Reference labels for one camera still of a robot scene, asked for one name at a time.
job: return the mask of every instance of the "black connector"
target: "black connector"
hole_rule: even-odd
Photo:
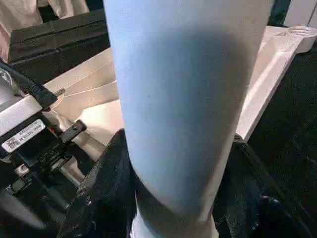
[[[20,74],[6,63],[0,62],[0,68],[10,73],[17,86],[34,97],[44,110],[57,101],[57,96],[46,87],[35,83],[33,80]]]

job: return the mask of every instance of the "light blue cylinder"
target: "light blue cylinder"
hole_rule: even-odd
[[[139,179],[135,237],[142,226],[159,238],[210,237],[272,0],[104,2]]]

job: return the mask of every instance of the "dark fabric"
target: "dark fabric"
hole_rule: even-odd
[[[14,30],[8,63],[46,83],[110,47],[103,9]]]
[[[295,56],[249,144],[317,221],[317,46]]]
[[[267,173],[248,144],[236,138],[214,203],[221,238],[309,238],[317,224]]]

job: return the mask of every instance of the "beige fabric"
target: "beige fabric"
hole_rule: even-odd
[[[60,19],[89,12],[85,0],[48,0]]]
[[[0,58],[7,62],[12,30],[42,24],[39,6],[50,4],[56,16],[88,12],[85,0],[0,0]]]

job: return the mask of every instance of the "barcode label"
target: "barcode label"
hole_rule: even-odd
[[[20,142],[15,139],[15,137],[7,140],[5,143],[10,147],[11,150],[14,150],[15,147],[20,145]]]
[[[1,146],[3,149],[6,150],[6,152],[11,153],[12,151],[23,145],[25,142],[27,142],[29,139],[31,139],[33,136],[37,135],[44,128],[44,123],[40,119],[37,119],[26,128],[19,131],[9,140],[6,140]]]

